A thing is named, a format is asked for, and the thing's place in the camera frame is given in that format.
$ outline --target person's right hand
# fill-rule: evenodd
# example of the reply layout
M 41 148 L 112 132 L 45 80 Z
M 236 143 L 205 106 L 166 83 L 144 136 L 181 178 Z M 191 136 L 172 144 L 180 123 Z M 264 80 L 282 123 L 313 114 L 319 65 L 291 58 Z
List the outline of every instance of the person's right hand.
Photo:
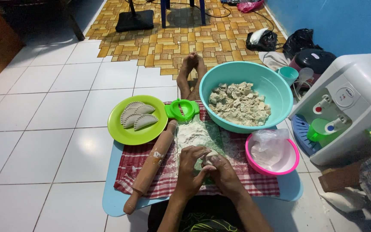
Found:
M 210 176 L 213 177 L 216 185 L 226 197 L 235 200 L 243 193 L 247 193 L 247 190 L 226 158 L 223 156 L 212 156 L 210 161 L 217 169 L 210 172 Z

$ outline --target pink plastic bag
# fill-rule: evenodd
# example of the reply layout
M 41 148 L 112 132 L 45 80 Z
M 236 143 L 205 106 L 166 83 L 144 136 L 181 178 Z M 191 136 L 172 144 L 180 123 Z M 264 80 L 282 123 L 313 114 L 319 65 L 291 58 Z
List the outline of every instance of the pink plastic bag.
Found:
M 238 3 L 237 9 L 243 13 L 248 13 L 255 8 L 259 8 L 263 3 L 264 3 L 264 0 L 260 0 L 256 3 L 251 3 L 251 2 Z

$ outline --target green plate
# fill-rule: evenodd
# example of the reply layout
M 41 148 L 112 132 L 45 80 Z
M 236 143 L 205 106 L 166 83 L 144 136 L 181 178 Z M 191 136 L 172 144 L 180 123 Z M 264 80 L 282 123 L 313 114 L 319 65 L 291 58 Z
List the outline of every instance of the green plate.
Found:
M 134 131 L 133 127 L 124 129 L 120 123 L 121 113 L 129 103 L 137 101 L 154 107 L 155 111 L 152 112 L 152 115 L 158 118 L 158 122 L 147 125 L 137 131 Z M 111 137 L 117 142 L 125 145 L 139 145 L 149 142 L 160 135 L 167 125 L 167 121 L 168 118 L 165 114 L 164 103 L 160 99 L 149 95 L 137 95 L 120 102 L 113 111 L 111 111 L 107 126 Z

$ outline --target wooden rolling pin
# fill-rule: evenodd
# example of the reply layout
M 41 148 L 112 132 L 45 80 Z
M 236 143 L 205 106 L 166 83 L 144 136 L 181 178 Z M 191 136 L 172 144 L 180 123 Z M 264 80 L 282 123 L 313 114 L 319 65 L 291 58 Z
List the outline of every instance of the wooden rolling pin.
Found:
M 177 129 L 177 121 L 171 120 L 167 125 L 167 130 L 164 130 L 155 142 L 150 154 L 143 164 L 140 172 L 135 178 L 132 185 L 133 192 L 124 205 L 124 213 L 132 214 L 137 206 L 138 199 L 143 196 L 150 188 L 158 168 L 164 159 L 168 148 L 174 139 L 174 133 Z

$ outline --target blue chair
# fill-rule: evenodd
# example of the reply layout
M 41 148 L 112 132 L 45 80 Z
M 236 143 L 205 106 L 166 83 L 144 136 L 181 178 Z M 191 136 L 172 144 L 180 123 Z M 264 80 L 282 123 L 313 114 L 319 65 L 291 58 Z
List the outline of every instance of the blue chair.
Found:
M 170 8 L 170 0 L 161 0 L 161 21 L 162 28 L 165 28 L 165 10 Z M 194 0 L 190 0 L 190 6 L 194 7 Z M 206 14 L 204 0 L 200 0 L 201 25 L 206 25 Z

